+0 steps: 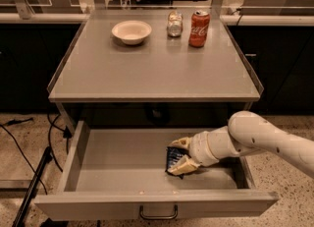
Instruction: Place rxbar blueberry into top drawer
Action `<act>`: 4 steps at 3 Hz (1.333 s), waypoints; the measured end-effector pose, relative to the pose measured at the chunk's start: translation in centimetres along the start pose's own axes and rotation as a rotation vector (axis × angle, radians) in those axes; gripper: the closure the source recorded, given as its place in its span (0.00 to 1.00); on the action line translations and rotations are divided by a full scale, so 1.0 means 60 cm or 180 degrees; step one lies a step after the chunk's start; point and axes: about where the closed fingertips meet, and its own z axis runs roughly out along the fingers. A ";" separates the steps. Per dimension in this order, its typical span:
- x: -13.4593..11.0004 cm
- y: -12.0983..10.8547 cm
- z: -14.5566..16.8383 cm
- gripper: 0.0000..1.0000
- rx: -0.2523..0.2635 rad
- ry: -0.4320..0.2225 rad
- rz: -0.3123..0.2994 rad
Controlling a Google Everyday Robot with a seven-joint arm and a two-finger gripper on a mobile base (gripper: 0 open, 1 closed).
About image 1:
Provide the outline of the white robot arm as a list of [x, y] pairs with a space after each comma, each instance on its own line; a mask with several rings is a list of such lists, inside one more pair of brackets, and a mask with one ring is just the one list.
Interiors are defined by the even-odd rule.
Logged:
[[171, 142], [166, 171], [182, 176], [224, 158], [251, 155], [259, 150], [272, 152], [314, 177], [314, 141], [285, 132], [249, 111], [236, 112], [223, 128]]

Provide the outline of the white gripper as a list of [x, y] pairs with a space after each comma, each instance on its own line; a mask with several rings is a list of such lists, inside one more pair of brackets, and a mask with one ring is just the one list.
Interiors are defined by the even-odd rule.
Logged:
[[201, 132], [192, 138], [180, 138], [169, 144], [170, 148], [182, 153], [189, 152], [190, 155], [189, 157], [185, 154], [177, 164], [169, 169], [171, 175], [180, 176], [197, 170], [199, 165], [209, 167], [219, 162], [209, 147], [208, 136], [208, 132]]

